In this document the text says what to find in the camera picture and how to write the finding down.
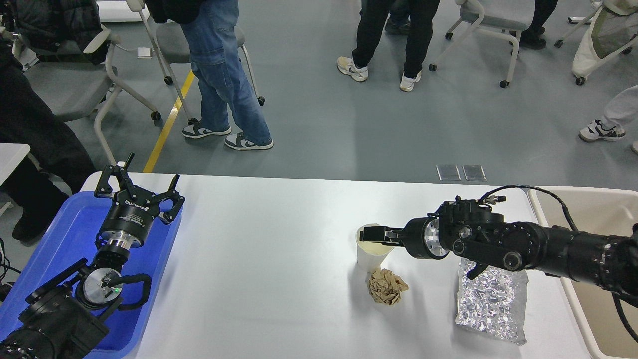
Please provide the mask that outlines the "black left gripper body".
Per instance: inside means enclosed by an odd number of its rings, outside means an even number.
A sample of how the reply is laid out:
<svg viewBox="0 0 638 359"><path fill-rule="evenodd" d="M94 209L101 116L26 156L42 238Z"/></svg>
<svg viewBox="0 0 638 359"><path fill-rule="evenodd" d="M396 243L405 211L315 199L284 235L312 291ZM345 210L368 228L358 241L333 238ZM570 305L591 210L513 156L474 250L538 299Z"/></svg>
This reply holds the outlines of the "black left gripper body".
<svg viewBox="0 0 638 359"><path fill-rule="evenodd" d="M116 245L121 248L144 246L153 220L159 216L160 201L142 197L134 202L127 191L113 196L113 204L99 230L99 247Z"/></svg>

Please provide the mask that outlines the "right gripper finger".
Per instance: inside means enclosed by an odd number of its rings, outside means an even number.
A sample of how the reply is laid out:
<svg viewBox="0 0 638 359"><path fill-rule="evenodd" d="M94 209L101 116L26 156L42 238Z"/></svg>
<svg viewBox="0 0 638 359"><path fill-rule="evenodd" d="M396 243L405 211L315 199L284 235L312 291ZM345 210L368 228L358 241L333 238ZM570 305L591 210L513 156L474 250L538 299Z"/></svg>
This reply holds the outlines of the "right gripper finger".
<svg viewBox="0 0 638 359"><path fill-rule="evenodd" d="M405 234L401 228L370 225L361 229L361 232L358 235L358 241L381 244L403 244L405 241Z"/></svg>

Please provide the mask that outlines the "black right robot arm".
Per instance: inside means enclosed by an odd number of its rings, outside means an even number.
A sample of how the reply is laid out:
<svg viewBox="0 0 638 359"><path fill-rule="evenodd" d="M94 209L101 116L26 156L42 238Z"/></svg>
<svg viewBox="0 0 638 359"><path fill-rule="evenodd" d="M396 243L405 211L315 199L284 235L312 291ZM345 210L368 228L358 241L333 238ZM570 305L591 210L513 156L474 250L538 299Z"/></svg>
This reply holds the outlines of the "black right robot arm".
<svg viewBox="0 0 638 359"><path fill-rule="evenodd" d="M496 190L479 199L454 198L426 217L413 218L403 228L365 227L358 241L405 247L419 259L444 259L449 252L476 265L467 277L474 279L488 266L508 271L540 270L548 276L566 277L610 291L616 312L632 338L621 301L637 305L637 227L632 235L597 235L578 230L561 203L568 228L542 227L532 222L511 222L492 211L506 201Z"/></svg>

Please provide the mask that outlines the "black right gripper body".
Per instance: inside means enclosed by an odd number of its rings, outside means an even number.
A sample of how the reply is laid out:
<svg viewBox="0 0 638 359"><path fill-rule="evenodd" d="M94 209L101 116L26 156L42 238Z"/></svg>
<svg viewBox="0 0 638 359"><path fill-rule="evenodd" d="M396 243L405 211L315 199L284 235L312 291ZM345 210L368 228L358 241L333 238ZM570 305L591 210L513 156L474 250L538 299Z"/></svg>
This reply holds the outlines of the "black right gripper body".
<svg viewBox="0 0 638 359"><path fill-rule="evenodd" d="M417 259L440 260L449 253L439 242L439 220L435 217L413 218L395 233L397 241Z"/></svg>

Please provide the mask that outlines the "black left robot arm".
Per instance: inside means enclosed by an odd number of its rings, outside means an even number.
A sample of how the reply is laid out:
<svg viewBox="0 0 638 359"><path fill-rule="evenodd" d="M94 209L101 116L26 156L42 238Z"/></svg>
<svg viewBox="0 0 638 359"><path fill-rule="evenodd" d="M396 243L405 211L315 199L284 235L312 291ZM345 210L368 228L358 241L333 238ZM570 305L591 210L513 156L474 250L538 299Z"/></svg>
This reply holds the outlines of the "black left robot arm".
<svg viewBox="0 0 638 359"><path fill-rule="evenodd" d="M3 359L82 359L109 334L106 320L115 311L134 311L150 299L152 277L124 275L123 268L155 219L173 223L185 198L177 190L180 175L162 193L134 184L127 171L133 157L105 166L97 182L94 196L112 204L93 260L78 260L27 296L22 326L1 342Z"/></svg>

